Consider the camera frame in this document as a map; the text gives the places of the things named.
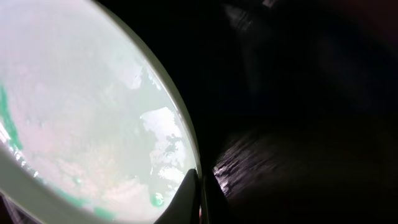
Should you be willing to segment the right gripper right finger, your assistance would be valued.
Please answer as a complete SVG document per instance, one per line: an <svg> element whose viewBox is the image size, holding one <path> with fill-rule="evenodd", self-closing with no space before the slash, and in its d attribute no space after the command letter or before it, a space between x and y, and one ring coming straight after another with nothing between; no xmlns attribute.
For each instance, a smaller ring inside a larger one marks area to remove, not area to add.
<svg viewBox="0 0 398 224"><path fill-rule="evenodd" d="M228 201L211 170L203 173L201 180L202 224L238 224Z"/></svg>

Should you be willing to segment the mint plate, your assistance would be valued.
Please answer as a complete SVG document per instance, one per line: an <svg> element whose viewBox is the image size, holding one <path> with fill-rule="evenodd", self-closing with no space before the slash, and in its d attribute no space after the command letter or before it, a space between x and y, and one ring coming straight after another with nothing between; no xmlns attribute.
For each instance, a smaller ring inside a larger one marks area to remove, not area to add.
<svg viewBox="0 0 398 224"><path fill-rule="evenodd" d="M155 223L197 139L171 77L95 1L1 0L1 199L18 223Z"/></svg>

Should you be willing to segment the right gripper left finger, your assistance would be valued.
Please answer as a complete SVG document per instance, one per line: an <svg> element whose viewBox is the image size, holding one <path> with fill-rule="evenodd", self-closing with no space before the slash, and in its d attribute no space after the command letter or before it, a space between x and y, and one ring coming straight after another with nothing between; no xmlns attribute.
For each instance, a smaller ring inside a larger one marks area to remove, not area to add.
<svg viewBox="0 0 398 224"><path fill-rule="evenodd" d="M195 169L184 177L171 203L155 224L199 224L200 183Z"/></svg>

